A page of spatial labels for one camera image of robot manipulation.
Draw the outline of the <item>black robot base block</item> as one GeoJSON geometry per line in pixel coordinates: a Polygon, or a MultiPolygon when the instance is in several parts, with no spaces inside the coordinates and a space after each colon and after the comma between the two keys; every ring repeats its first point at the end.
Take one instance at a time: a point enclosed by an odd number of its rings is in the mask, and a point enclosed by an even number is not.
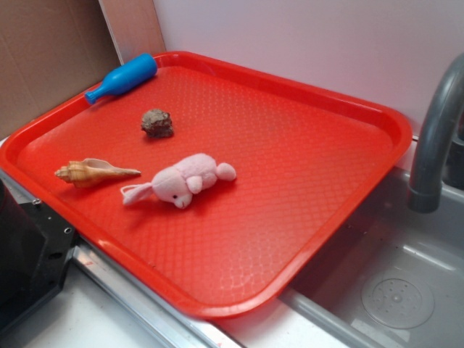
{"type": "Polygon", "coordinates": [[[1,183],[1,335],[63,289],[77,233],[44,202],[18,203],[1,183]]]}

